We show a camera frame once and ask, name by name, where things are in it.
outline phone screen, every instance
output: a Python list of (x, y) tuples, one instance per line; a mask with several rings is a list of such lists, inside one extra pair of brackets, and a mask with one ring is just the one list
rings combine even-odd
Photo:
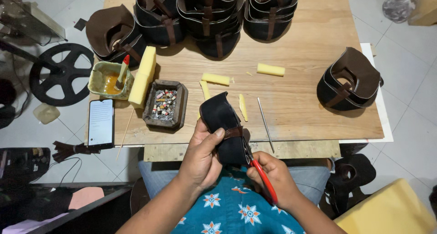
[(88, 146), (113, 146), (114, 101), (112, 99), (90, 102), (90, 119), (88, 124)]

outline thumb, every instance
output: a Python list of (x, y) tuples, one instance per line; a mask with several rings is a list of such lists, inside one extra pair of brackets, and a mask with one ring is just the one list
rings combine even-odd
[(263, 180), (261, 179), (261, 176), (259, 175), (255, 167), (249, 168), (246, 174), (250, 179), (255, 181), (259, 186), (264, 187)]
[(199, 144), (199, 151), (201, 153), (207, 153), (210, 155), (213, 149), (219, 144), (223, 138), (225, 137), (225, 130), (223, 128), (219, 128), (216, 132), (208, 135), (201, 144)]

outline jeans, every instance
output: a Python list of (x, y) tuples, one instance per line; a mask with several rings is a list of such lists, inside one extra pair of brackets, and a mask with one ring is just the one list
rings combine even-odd
[[(315, 205), (319, 204), (332, 170), (325, 164), (326, 159), (285, 159), (298, 189)], [(139, 161), (138, 168), (144, 180), (150, 199), (155, 197), (178, 174), (180, 161), (145, 162)]]

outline wooden skewer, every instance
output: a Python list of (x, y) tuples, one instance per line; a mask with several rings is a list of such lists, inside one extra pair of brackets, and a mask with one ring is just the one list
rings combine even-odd
[(126, 137), (126, 133), (128, 132), (128, 127), (129, 127), (129, 124), (131, 123), (131, 119), (132, 119), (132, 115), (134, 114), (134, 111), (135, 111), (135, 108), (132, 108), (131, 117), (129, 118), (129, 122), (128, 122), (128, 125), (126, 126), (126, 130), (124, 131), (124, 136), (123, 136), (122, 144), (120, 145), (120, 149), (118, 150), (117, 158), (115, 159), (115, 161), (118, 160), (118, 156), (120, 155), (120, 151), (122, 150), (124, 138)]

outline wooden table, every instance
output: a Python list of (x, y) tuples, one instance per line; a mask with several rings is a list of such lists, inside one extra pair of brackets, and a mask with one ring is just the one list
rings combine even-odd
[[(135, 0), (105, 0), (104, 7), (121, 3), (132, 11)], [(228, 101), (243, 120), (238, 110), (242, 93), (249, 117), (242, 125), (250, 130), (251, 141), (258, 142), (254, 149), (268, 152), (260, 97), (278, 158), (338, 157), (338, 139), (383, 138), (376, 105), (337, 112), (323, 108), (317, 99), (315, 90), (323, 72), (347, 46), (361, 50), (348, 0), (299, 0), (293, 21), (279, 40), (256, 41), (242, 30), (236, 47), (222, 60), (203, 56), (189, 36), (175, 46), (157, 48), (155, 79), (179, 81), (188, 88), (185, 125), (176, 132), (159, 132), (147, 127), (142, 110), (136, 110), (124, 144), (145, 145), (145, 160), (181, 160), (204, 101), (199, 85), (204, 72), (234, 78), (230, 86), (208, 84), (211, 95), (228, 91)], [(285, 76), (257, 74), (258, 62), (285, 67)], [(90, 95), (90, 100), (98, 98)], [(131, 111), (127, 101), (116, 102), (116, 145), (123, 139)]]

